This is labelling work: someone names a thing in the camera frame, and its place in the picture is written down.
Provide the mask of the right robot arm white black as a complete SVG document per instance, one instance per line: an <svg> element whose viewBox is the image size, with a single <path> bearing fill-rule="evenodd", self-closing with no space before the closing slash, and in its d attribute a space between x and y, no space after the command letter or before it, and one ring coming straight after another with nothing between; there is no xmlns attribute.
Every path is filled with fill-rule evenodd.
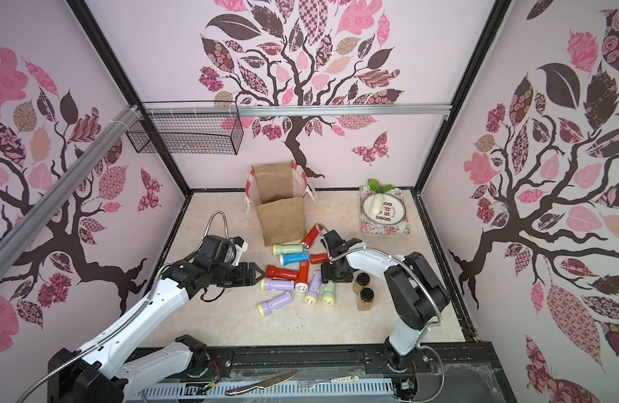
<svg viewBox="0 0 619 403"><path fill-rule="evenodd" d="M358 238L344 240L336 231L321 235L328 260L321 265L322 282L353 283L364 273L388 288L398 322L384 342L388 367L396 372L420 357L418 349L433 327L443 324L450 295L426 258L418 252L391 255Z"/></svg>

